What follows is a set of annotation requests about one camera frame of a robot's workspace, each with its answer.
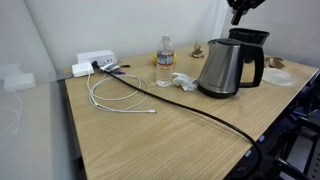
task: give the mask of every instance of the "bottle label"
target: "bottle label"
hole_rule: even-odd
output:
[[[161,65],[172,65],[173,54],[163,55],[163,54],[157,53],[157,63]]]

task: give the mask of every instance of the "tissue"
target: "tissue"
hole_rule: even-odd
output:
[[[181,86],[184,91],[193,91],[197,89],[198,81],[196,79],[190,78],[182,73],[173,73],[173,84]]]

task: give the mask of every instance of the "water bottle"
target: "water bottle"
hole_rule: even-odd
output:
[[[157,51],[156,83],[160,87],[172,84],[174,48],[169,35],[163,35]]]

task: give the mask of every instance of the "wooden table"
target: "wooden table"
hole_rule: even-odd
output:
[[[208,45],[203,44],[207,54]],[[198,78],[206,60],[190,57],[193,46],[177,48],[175,72]],[[150,92],[215,115],[258,139],[284,110],[317,69],[285,61],[286,72],[294,76],[292,87],[262,81],[257,88],[241,89],[229,99],[213,99],[198,90],[161,88],[155,83],[152,53],[120,59],[131,68],[122,71],[143,78]],[[246,64],[242,79],[252,78],[252,64]],[[101,73],[91,78],[91,86]],[[136,80],[125,79],[132,84]],[[87,77],[66,80],[72,113],[88,179],[222,179],[251,147],[233,130],[201,115],[149,97],[135,110],[156,109],[156,114],[104,112],[88,100]],[[96,93],[122,97],[133,92],[116,80],[108,81]],[[135,104],[144,96],[107,103],[116,108]]]

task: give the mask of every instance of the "electric kettle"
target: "electric kettle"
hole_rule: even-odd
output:
[[[253,82],[240,82],[246,57],[254,60]],[[259,86],[264,69],[264,54],[257,44],[234,39],[209,42],[209,55],[198,79],[198,89],[210,97],[224,99],[235,95],[239,87]]]

